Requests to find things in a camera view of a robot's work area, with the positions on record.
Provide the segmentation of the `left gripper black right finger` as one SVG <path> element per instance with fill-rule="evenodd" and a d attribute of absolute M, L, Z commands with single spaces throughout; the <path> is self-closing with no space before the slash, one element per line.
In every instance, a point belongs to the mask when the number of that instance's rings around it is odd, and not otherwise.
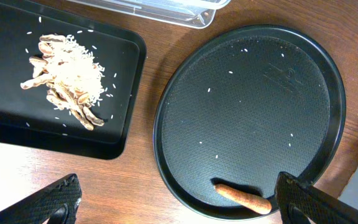
<path fill-rule="evenodd" d="M 275 198 L 283 223 L 358 224 L 358 210 L 287 172 L 278 175 Z"/>

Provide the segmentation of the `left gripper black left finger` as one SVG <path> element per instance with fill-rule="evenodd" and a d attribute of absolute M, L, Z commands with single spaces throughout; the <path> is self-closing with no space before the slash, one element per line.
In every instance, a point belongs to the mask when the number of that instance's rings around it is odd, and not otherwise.
<path fill-rule="evenodd" d="M 0 211 L 0 223 L 74 224 L 82 198 L 76 174 L 68 174 Z"/>

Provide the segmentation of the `orange carrot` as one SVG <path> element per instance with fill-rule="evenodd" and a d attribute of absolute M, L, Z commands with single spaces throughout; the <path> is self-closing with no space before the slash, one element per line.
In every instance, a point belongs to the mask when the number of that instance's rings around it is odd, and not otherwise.
<path fill-rule="evenodd" d="M 265 198 L 242 192 L 224 184 L 216 184 L 214 189 L 219 195 L 261 215 L 272 211 L 272 204 Z"/>

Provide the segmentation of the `food scraps and rice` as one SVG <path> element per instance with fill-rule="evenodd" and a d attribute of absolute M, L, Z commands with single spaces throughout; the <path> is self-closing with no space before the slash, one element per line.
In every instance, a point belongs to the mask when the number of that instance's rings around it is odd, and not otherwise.
<path fill-rule="evenodd" d="M 58 110 L 67 110 L 87 130 L 102 127 L 105 121 L 91 110 L 99 105 L 105 68 L 95 62 L 93 52 L 72 35 L 47 34 L 39 37 L 41 57 L 31 56 L 32 78 L 22 82 L 23 90 L 45 85 L 46 99 Z"/>

